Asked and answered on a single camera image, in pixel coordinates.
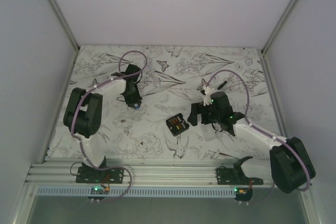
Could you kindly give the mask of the black fuse box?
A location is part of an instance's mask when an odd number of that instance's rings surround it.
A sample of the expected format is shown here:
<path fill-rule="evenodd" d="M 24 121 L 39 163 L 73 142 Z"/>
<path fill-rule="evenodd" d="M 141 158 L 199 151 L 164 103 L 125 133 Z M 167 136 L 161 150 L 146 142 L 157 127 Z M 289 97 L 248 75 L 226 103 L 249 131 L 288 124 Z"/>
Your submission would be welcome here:
<path fill-rule="evenodd" d="M 178 136 L 189 129 L 189 124 L 184 120 L 182 113 L 166 120 L 166 125 L 173 136 Z"/>

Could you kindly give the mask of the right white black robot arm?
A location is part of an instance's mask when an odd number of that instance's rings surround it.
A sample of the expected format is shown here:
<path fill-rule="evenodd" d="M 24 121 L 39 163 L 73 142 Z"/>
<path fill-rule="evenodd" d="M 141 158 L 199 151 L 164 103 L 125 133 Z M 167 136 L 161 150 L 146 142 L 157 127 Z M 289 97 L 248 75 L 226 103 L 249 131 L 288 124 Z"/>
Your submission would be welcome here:
<path fill-rule="evenodd" d="M 242 159 L 238 168 L 233 170 L 233 179 L 238 184 L 260 178 L 272 181 L 282 192 L 289 194 L 294 190 L 308 189 L 316 176 L 302 140 L 269 132 L 243 113 L 235 112 L 225 92 L 206 95 L 204 101 L 193 103 L 187 120 L 192 126 L 218 124 L 222 131 L 268 151 L 266 159 Z"/>

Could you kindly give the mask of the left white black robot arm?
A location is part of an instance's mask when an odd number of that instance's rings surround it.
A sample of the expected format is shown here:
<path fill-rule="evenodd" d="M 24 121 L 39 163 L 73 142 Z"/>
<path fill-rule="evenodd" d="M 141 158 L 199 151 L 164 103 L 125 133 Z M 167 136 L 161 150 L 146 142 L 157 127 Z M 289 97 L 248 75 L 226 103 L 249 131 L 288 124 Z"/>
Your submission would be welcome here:
<path fill-rule="evenodd" d="M 106 106 L 104 101 L 108 97 L 121 95 L 128 107 L 139 109 L 142 98 L 137 84 L 141 74 L 142 69 L 129 64 L 126 71 L 112 74 L 89 90 L 74 88 L 71 92 L 63 123 L 71 136 L 79 141 L 83 163 L 90 167 L 88 176 L 95 183 L 101 183 L 107 177 L 107 168 L 103 166 L 106 158 L 98 140 L 103 109 Z"/>

